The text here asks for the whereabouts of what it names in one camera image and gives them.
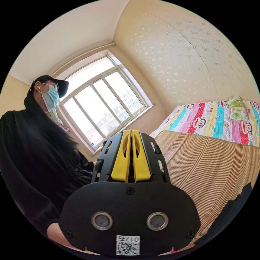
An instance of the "ceiling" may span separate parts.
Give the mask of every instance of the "ceiling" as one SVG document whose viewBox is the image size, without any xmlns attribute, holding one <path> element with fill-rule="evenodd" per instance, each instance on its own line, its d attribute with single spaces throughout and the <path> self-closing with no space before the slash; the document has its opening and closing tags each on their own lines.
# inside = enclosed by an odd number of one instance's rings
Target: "ceiling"
<svg viewBox="0 0 260 260">
<path fill-rule="evenodd" d="M 128 2 L 100 0 L 60 16 L 26 45 L 9 74 L 30 85 L 35 78 L 47 74 L 71 54 L 111 43 L 117 22 Z"/>
</svg>

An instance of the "label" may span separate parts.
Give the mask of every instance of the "label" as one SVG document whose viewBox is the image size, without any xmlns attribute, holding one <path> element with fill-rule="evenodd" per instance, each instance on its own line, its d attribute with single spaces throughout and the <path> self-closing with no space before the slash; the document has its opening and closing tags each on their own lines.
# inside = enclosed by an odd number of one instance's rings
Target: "label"
<svg viewBox="0 0 260 260">
<path fill-rule="evenodd" d="M 116 255 L 140 255 L 140 237 L 117 235 Z"/>
</svg>

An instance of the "patterned wallpaper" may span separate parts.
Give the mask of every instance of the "patterned wallpaper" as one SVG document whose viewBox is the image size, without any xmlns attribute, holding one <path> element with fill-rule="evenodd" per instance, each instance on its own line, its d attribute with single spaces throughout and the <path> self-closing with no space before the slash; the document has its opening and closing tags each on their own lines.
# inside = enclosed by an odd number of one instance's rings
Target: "patterned wallpaper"
<svg viewBox="0 0 260 260">
<path fill-rule="evenodd" d="M 180 6 L 130 0 L 114 42 L 149 79 L 168 110 L 234 95 L 260 101 L 252 73 L 234 45 L 212 24 Z"/>
</svg>

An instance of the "black baseball cap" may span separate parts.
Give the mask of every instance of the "black baseball cap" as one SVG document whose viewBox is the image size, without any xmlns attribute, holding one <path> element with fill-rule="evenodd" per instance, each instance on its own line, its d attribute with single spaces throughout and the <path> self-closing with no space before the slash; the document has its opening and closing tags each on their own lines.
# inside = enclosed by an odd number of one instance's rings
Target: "black baseball cap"
<svg viewBox="0 0 260 260">
<path fill-rule="evenodd" d="M 34 85 L 35 83 L 39 81 L 41 83 L 46 83 L 47 81 L 52 81 L 54 83 L 58 83 L 59 85 L 59 89 L 58 89 L 58 93 L 59 93 L 59 98 L 62 98 L 65 96 L 65 94 L 68 91 L 68 87 L 69 87 L 69 82 L 66 80 L 60 80 L 60 79 L 54 79 L 53 77 L 49 76 L 49 75 L 43 75 L 38 77 L 37 79 L 35 79 L 29 89 L 29 91 L 33 91 L 34 90 Z"/>
</svg>

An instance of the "window pane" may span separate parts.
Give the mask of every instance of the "window pane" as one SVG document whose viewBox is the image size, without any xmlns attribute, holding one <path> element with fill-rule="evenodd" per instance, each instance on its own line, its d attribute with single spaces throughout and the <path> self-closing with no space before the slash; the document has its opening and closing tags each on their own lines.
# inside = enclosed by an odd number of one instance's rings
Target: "window pane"
<svg viewBox="0 0 260 260">
<path fill-rule="evenodd" d="M 108 88 L 103 80 L 99 80 L 93 85 L 121 122 L 129 118 L 128 113 L 121 106 L 120 102 L 117 100 L 117 98 L 114 96 L 114 94 L 111 92 L 111 90 Z"/>
<path fill-rule="evenodd" d="M 74 122 L 85 134 L 92 146 L 97 145 L 103 140 L 103 137 L 98 131 L 92 126 L 92 124 L 85 117 L 83 112 L 80 110 L 76 102 L 71 98 L 64 104 L 65 109 L 68 111 Z"/>
<path fill-rule="evenodd" d="M 137 96 L 118 72 L 106 76 L 105 79 L 132 114 L 143 107 Z"/>
<path fill-rule="evenodd" d="M 75 98 L 104 135 L 108 135 L 119 126 L 113 116 L 109 117 L 109 110 L 90 86 L 82 90 Z"/>
<path fill-rule="evenodd" d="M 61 98 L 60 101 L 62 101 L 67 95 L 69 95 L 83 83 L 87 82 L 88 80 L 92 79 L 103 71 L 106 71 L 113 67 L 114 64 L 107 57 L 104 57 L 80 69 L 69 78 L 67 78 L 67 81 L 69 82 L 69 88 L 66 95 Z"/>
</svg>

